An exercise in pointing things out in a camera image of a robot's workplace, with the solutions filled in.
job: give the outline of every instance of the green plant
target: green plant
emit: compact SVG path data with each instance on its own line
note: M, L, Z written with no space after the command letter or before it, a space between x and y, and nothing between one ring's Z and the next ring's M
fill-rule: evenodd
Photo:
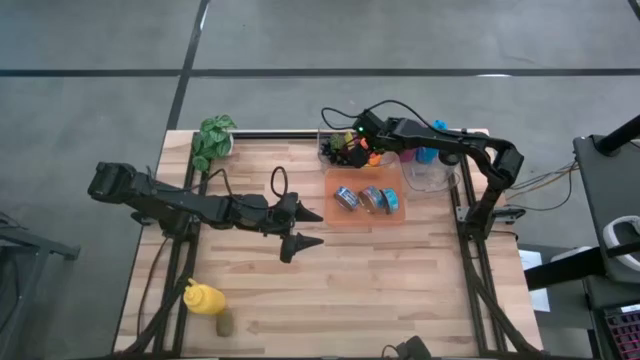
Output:
M347 142L345 141L343 134L333 134L329 138L329 144L331 144L331 150L340 151Z
M193 140L193 166L202 172L209 170L211 160L221 158L231 150L231 134L236 124L229 115L217 115L200 124L200 132Z

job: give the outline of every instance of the blue bottle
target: blue bottle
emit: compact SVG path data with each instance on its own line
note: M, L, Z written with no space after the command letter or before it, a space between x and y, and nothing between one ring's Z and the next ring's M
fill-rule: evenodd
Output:
M438 130L447 130L447 124L442 120L436 120L433 127ZM421 147L416 151L416 161L421 164L431 164L437 156L438 149Z

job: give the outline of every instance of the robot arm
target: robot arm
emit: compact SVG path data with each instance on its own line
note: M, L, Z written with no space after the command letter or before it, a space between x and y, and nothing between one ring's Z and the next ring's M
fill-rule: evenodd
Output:
M323 243L323 240L291 234L296 221L322 221L307 210L298 193L285 193L273 206L262 195L232 194L201 196L156 181L129 164L98 163L88 189L97 201L126 204L137 211L131 217L142 225L157 220L164 234L180 238L193 217L219 230L236 227L282 239L280 260L290 263L297 251Z
M469 155L488 183L482 199L469 209L465 219L465 227L474 239L486 239L495 219L493 209L500 195L515 182L524 161L524 156L509 141L479 133L438 130L403 118L382 121L371 110L357 116L353 129L367 143L367 149L358 144L351 151L356 167L364 166L371 152L399 153L423 146L439 149L439 159L447 165L457 164L459 154ZM496 151L493 161L487 148Z

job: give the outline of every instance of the blue tape roll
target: blue tape roll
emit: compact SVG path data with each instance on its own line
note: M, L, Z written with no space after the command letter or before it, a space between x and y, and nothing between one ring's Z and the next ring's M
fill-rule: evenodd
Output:
M340 186L340 188L338 188L334 197L338 200L338 203L347 210L353 211L358 207L358 197L353 193L353 191L344 186Z
M387 210L387 214L393 214L400 208L400 201L398 200L398 195L393 191L392 188L386 188L380 190L385 199L385 208Z
M375 213L378 209L384 209L384 197L380 190L373 185L367 186L358 194L358 197L362 206L370 213Z

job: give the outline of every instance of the potted plant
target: potted plant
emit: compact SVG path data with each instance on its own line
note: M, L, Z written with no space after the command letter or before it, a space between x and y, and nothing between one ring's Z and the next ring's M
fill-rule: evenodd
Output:
M211 160L231 154L233 135L228 130L236 124L229 115L217 115L200 124L200 132L193 141L193 166L201 172L209 171Z

